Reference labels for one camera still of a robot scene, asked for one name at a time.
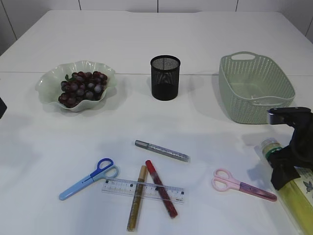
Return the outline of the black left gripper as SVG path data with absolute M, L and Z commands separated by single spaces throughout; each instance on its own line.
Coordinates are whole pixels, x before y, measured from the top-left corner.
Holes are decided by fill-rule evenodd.
M 3 117 L 3 115 L 5 114 L 7 110 L 7 106 L 6 104 L 4 103 L 4 101 L 0 98 L 0 118 Z

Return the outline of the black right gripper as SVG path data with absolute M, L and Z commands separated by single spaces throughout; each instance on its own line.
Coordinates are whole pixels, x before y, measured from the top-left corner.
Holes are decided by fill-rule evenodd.
M 273 168 L 271 183 L 276 190 L 300 178 L 295 166 L 313 169 L 313 118 L 286 117 L 284 121 L 294 128 L 294 132 L 285 149 L 270 154 L 270 165 Z

